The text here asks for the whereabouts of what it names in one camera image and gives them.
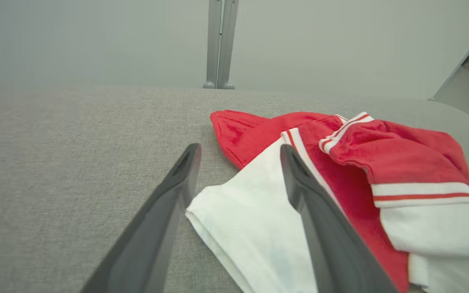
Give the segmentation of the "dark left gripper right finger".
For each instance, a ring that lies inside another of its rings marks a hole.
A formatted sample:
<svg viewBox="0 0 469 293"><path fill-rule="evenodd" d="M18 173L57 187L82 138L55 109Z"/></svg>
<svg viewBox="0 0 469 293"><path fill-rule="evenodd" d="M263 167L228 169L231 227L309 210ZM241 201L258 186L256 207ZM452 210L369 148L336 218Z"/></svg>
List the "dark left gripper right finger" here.
<svg viewBox="0 0 469 293"><path fill-rule="evenodd" d="M302 219L320 293L396 293L374 254L292 145L280 148L285 188Z"/></svg>

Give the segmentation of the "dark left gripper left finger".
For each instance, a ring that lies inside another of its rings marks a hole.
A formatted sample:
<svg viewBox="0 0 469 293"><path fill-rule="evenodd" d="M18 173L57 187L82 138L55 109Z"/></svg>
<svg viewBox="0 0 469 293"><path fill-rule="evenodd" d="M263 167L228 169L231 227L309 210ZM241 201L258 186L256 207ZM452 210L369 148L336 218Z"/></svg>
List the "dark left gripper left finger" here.
<svg viewBox="0 0 469 293"><path fill-rule="evenodd" d="M83 293L162 293L180 219L192 201L201 145L186 147L82 288Z"/></svg>

